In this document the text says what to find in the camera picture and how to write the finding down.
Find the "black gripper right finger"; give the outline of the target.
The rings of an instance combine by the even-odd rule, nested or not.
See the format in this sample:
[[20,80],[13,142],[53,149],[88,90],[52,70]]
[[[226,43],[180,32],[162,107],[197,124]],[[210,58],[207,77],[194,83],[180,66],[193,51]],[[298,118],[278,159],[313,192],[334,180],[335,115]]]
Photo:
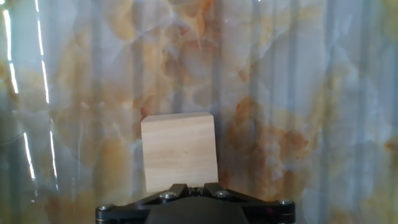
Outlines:
[[207,183],[198,188],[199,197],[235,205],[248,223],[295,223],[296,204],[290,199],[264,201],[231,189],[219,183]]

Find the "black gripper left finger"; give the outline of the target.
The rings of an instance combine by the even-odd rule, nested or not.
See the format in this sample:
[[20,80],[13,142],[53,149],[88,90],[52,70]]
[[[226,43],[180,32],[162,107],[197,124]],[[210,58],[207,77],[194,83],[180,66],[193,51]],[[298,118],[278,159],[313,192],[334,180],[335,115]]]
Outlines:
[[196,194],[196,187],[189,187],[187,184],[173,184],[169,189],[127,205],[101,205],[95,210],[95,223],[145,223],[150,211],[154,208],[178,199],[195,196]]

